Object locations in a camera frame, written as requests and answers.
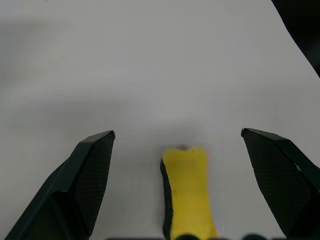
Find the yellow foam block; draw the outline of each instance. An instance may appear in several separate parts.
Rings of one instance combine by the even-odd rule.
[[[218,237],[208,195],[208,156],[201,148],[169,149],[163,163],[171,188],[173,216],[170,239],[194,235],[201,240]]]

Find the white surface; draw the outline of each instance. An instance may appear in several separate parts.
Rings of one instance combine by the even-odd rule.
[[[161,152],[211,155],[222,236],[282,236],[243,127],[319,164],[319,78],[269,0],[0,2],[0,238],[89,135],[115,130],[92,240],[161,237]]]

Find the yellow sponge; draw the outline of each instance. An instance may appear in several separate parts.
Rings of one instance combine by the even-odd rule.
[[[208,156],[201,148],[168,149],[161,163],[165,193],[164,235],[218,237],[208,196]]]

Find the white table surface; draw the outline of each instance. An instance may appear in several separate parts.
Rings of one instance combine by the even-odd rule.
[[[222,236],[282,236],[243,127],[320,164],[320,80],[270,0],[0,2],[0,239],[89,135],[115,130],[91,240],[161,237],[161,152],[203,146]]]

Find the yellow object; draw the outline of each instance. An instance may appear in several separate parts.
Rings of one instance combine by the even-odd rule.
[[[201,148],[169,149],[163,163],[171,188],[173,217],[170,239],[193,235],[200,240],[218,237],[208,195],[208,156]]]

